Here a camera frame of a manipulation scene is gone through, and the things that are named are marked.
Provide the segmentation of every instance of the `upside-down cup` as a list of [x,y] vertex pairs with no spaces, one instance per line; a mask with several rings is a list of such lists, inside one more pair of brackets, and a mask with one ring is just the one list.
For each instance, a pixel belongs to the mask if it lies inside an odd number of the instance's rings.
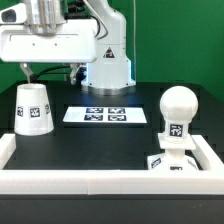
[[23,84],[17,87],[15,126],[17,134],[43,135],[54,129],[46,86]]

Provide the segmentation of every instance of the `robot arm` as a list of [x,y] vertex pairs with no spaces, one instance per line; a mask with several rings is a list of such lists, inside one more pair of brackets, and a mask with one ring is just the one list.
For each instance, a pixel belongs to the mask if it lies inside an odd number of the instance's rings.
[[96,60],[97,23],[65,20],[61,0],[24,0],[0,12],[5,62],[86,63]]
[[[83,89],[120,94],[135,85],[126,56],[126,20],[108,0],[75,0],[68,12],[66,0],[23,0],[0,11],[0,58],[19,62],[28,77],[29,63],[69,63],[72,77],[77,63],[87,63]],[[88,19],[74,11],[86,5]]]

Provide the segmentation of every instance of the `black table surface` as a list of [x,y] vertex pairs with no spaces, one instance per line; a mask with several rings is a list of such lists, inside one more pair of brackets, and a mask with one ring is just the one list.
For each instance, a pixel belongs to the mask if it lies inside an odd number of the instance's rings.
[[[19,84],[0,94],[0,135],[14,133]],[[175,84],[137,83],[134,92],[120,96],[88,94],[79,85],[66,82],[44,84],[54,131],[43,136],[16,135],[17,149],[5,170],[146,170],[147,156],[161,152],[157,134],[164,131],[164,120],[159,101]],[[189,133],[202,135],[224,160],[224,104],[199,85],[181,85],[189,87],[199,101]],[[69,106],[142,107],[147,124],[64,123]],[[2,223],[224,223],[223,207],[224,196],[216,195],[0,195],[0,220]]]

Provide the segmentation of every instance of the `white ball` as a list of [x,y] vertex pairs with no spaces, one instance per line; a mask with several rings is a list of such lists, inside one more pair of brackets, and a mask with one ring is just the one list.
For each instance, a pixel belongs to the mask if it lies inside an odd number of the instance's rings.
[[168,89],[160,100],[160,110],[164,119],[171,123],[190,123],[197,109],[197,97],[190,89],[183,86]]

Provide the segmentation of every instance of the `green wall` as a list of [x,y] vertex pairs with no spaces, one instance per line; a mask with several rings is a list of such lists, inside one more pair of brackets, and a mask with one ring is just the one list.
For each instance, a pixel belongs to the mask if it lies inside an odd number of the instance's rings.
[[[0,8],[18,2],[1,0]],[[127,18],[127,53],[133,59],[132,0],[109,2]],[[197,83],[224,102],[224,1],[136,2],[137,81]],[[18,64],[0,63],[0,91],[21,79]]]

